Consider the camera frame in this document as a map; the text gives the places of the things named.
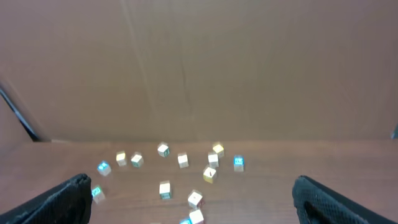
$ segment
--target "wooden table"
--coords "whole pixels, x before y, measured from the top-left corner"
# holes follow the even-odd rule
[[[299,223],[292,186],[301,174],[313,177],[375,212],[398,221],[398,141],[224,142],[214,184],[203,180],[210,142],[170,144],[167,158],[156,143],[32,143],[0,161],[0,212],[84,172],[100,184],[103,203],[93,204],[91,223],[178,223],[188,216],[188,194],[204,194],[207,223]],[[142,152],[140,169],[119,167],[116,152]],[[179,169],[177,153],[190,166]],[[233,171],[233,156],[245,158],[244,173]],[[112,173],[100,176],[106,160]],[[170,180],[171,200],[159,197],[159,182]]]

